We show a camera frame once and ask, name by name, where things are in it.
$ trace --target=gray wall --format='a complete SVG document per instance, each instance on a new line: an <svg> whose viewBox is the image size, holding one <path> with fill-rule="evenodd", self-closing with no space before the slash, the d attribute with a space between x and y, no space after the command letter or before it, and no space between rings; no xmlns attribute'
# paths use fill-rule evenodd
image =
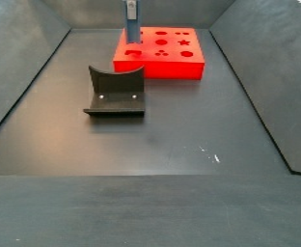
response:
<svg viewBox="0 0 301 247"><path fill-rule="evenodd" d="M42 0L73 28L122 28L122 0ZM141 0L144 26L208 28L236 0Z"/></svg>
<svg viewBox="0 0 301 247"><path fill-rule="evenodd" d="M0 122L68 31L38 0L0 1Z"/></svg>
<svg viewBox="0 0 301 247"><path fill-rule="evenodd" d="M301 172L301 4L239 0L211 32L288 165Z"/></svg>

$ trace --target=star-shaped hole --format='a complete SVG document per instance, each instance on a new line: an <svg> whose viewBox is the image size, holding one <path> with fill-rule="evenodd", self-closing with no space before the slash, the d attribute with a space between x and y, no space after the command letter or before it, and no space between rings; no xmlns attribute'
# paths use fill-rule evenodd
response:
<svg viewBox="0 0 301 247"><path fill-rule="evenodd" d="M186 41L186 40L182 40L182 41L178 41L180 42L180 45L189 45L189 41Z"/></svg>

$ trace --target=red block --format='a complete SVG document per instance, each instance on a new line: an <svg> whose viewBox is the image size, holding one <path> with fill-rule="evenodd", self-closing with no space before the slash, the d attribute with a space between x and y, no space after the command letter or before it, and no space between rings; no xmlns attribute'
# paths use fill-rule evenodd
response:
<svg viewBox="0 0 301 247"><path fill-rule="evenodd" d="M142 27L141 43L126 44L125 31L113 58L116 72L145 67L145 78L203 78L205 58L193 28Z"/></svg>

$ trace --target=black bracket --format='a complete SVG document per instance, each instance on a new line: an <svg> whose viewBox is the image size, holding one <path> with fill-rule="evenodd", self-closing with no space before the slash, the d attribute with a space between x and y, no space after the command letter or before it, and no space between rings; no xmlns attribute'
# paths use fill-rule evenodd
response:
<svg viewBox="0 0 301 247"><path fill-rule="evenodd" d="M89 66L94 86L94 98L89 115L138 114L144 115L144 68L108 73Z"/></svg>

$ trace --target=white speck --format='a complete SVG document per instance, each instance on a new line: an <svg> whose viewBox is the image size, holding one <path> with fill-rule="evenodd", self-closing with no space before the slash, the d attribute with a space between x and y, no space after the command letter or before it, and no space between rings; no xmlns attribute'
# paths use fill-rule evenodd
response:
<svg viewBox="0 0 301 247"><path fill-rule="evenodd" d="M215 159L216 159L217 163L220 163L220 160L219 160L219 158L217 158L217 155L215 155Z"/></svg>

